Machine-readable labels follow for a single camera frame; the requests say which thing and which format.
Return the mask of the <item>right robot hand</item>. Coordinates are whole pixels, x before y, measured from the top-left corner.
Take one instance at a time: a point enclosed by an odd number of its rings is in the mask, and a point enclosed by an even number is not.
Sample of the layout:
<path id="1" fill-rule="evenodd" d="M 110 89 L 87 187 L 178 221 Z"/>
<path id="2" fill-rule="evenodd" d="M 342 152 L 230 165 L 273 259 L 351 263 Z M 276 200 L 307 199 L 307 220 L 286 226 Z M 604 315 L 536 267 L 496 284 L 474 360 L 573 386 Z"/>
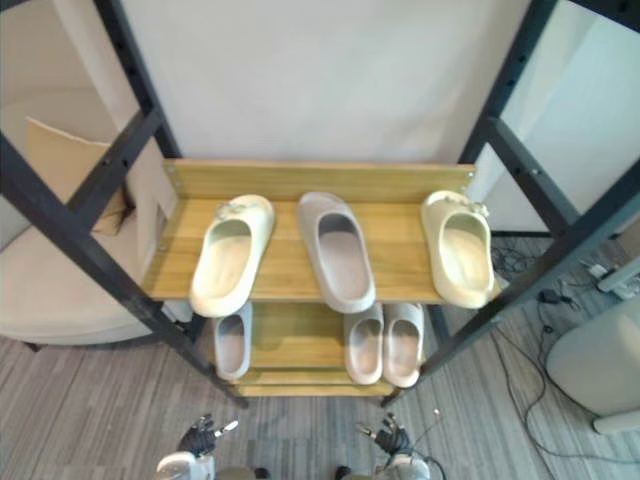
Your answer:
<path id="1" fill-rule="evenodd" d="M 392 412 L 387 412 L 382 420 L 383 428 L 375 431 L 362 422 L 356 423 L 356 430 L 370 438 L 384 453 L 390 457 L 412 452 L 411 441 L 405 426 Z"/>

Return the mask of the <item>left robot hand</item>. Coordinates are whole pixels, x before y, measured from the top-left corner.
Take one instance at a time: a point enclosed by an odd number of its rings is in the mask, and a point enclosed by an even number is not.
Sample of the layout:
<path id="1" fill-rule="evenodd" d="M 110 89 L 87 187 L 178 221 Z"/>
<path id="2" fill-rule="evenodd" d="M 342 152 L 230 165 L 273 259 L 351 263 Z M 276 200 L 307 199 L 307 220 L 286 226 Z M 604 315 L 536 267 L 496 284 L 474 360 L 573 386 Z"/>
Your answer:
<path id="1" fill-rule="evenodd" d="M 186 431 L 178 443 L 178 450 L 189 452 L 195 457 L 208 455 L 215 450 L 216 442 L 239 425 L 237 419 L 219 427 L 211 413 L 200 416 Z"/>

